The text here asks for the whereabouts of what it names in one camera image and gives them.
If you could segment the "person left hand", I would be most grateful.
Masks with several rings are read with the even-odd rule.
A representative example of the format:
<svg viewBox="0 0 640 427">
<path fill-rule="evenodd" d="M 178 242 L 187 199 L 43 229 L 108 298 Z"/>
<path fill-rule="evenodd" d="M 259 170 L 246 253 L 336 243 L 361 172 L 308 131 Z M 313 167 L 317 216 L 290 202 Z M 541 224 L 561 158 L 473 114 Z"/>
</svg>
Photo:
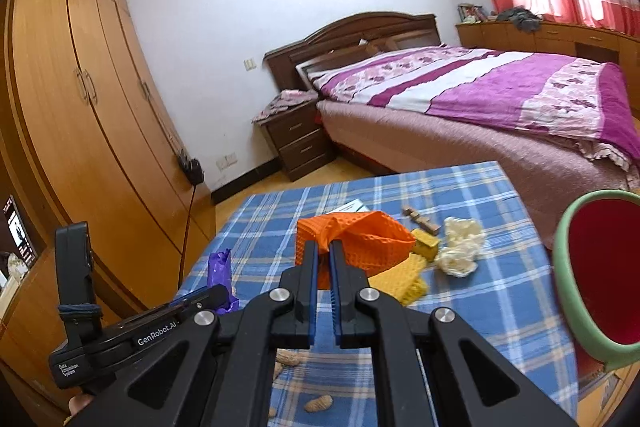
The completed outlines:
<svg viewBox="0 0 640 427">
<path fill-rule="evenodd" d="M 74 416 L 82 411 L 93 400 L 94 395 L 87 395 L 86 393 L 75 395 L 72 399 L 70 399 L 70 401 L 68 401 L 68 409 L 70 410 L 70 415 L 65 418 L 63 425 L 66 426 Z"/>
</svg>

